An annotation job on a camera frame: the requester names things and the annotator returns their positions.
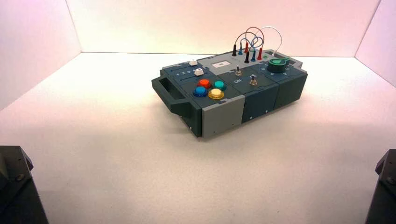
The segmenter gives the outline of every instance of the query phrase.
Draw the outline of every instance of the screw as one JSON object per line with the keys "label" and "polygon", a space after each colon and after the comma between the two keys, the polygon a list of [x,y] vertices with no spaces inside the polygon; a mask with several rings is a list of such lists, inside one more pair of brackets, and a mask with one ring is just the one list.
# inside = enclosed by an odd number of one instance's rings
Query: screw
{"label": "screw", "polygon": [[391,185],[396,185],[396,180],[393,179],[392,177],[386,178],[386,182],[388,182]]}
{"label": "screw", "polygon": [[16,180],[17,182],[19,182],[19,181],[21,181],[21,180],[23,180],[23,179],[25,179],[25,175],[23,175],[23,174],[19,174],[19,175],[16,176],[16,178],[15,178],[15,180]]}

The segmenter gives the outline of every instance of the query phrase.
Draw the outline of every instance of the control box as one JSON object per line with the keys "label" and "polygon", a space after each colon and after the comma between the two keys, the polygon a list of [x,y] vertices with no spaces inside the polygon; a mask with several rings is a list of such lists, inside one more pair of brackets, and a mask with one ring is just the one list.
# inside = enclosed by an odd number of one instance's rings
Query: control box
{"label": "control box", "polygon": [[197,137],[211,137],[300,99],[302,62],[273,50],[241,52],[164,67],[152,86]]}

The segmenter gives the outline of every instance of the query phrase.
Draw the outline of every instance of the teal button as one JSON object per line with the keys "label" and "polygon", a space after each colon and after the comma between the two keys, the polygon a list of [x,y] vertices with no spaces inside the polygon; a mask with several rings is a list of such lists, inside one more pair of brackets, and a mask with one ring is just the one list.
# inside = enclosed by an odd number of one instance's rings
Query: teal button
{"label": "teal button", "polygon": [[221,91],[224,91],[226,89],[226,85],[222,81],[216,81],[213,84],[213,88],[220,89]]}

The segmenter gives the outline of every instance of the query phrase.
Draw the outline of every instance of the gray panel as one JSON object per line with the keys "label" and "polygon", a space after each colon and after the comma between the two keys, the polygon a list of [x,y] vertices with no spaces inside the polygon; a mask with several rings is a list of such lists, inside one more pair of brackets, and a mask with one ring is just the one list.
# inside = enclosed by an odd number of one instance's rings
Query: gray panel
{"label": "gray panel", "polygon": [[202,136],[204,138],[221,133],[242,123],[245,96],[221,100],[220,104],[202,109]]}

